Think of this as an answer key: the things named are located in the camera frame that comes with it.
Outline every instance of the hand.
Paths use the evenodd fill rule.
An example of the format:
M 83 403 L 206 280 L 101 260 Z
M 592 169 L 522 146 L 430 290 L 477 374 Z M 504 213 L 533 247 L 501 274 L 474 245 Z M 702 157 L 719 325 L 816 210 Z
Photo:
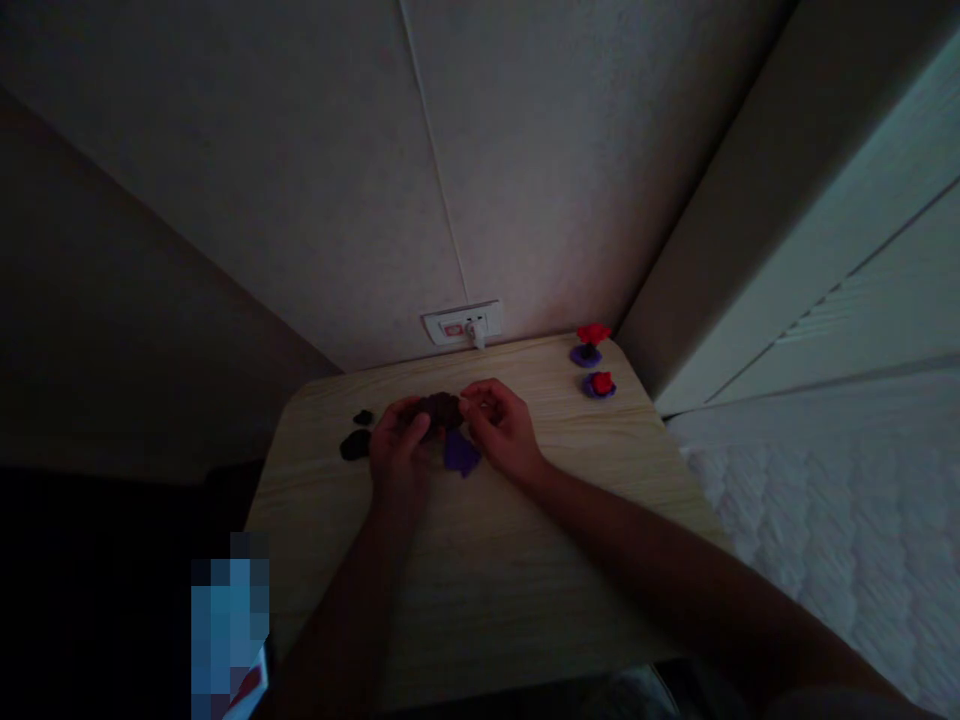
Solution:
M 537 445 L 527 404 L 499 380 L 481 380 L 460 393 L 460 412 L 490 464 L 514 482 L 541 476 L 547 461 Z
M 418 400 L 397 400 L 386 409 L 370 436 L 370 511 L 384 512 L 408 524 L 416 524 L 427 504 L 426 451 L 420 447 L 420 440 L 430 428 L 430 416 L 420 413 L 409 427 L 400 427 L 399 416 Z

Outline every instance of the cable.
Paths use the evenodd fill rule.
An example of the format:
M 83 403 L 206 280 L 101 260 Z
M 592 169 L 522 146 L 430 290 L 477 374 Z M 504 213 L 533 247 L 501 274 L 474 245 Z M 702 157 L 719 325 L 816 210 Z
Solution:
M 487 336 L 479 322 L 467 324 L 467 335 L 473 338 L 473 345 L 477 350 L 483 350 L 487 346 Z

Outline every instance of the brown play dough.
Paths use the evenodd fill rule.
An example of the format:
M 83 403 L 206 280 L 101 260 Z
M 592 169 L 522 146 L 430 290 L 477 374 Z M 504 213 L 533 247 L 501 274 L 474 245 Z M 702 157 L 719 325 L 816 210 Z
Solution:
M 439 392 L 425 398 L 420 398 L 416 405 L 412 405 L 400 414 L 400 424 L 404 427 L 413 422 L 413 419 L 420 413 L 425 412 L 430 416 L 430 429 L 423 436 L 421 442 L 426 442 L 430 438 L 436 437 L 439 428 L 453 430 L 460 427 L 463 423 L 463 415 L 460 414 L 460 399 L 450 393 Z

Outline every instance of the mattress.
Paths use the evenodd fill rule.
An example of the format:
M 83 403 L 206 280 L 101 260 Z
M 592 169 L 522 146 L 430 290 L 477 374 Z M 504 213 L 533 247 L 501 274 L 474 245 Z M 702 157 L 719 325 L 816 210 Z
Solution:
M 960 369 L 667 427 L 745 563 L 912 701 L 960 717 Z

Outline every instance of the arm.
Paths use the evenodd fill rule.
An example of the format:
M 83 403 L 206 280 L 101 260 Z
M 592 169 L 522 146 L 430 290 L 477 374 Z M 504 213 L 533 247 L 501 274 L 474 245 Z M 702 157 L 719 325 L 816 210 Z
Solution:
M 373 501 L 357 538 L 307 620 L 254 718 L 352 718 L 373 710 L 390 610 L 427 499 L 421 413 L 400 435 L 391 405 L 370 439 Z
M 759 708 L 812 685 L 902 696 L 820 621 L 694 533 L 550 465 L 526 404 L 497 380 L 461 412 L 491 464 L 566 531 L 655 622 Z

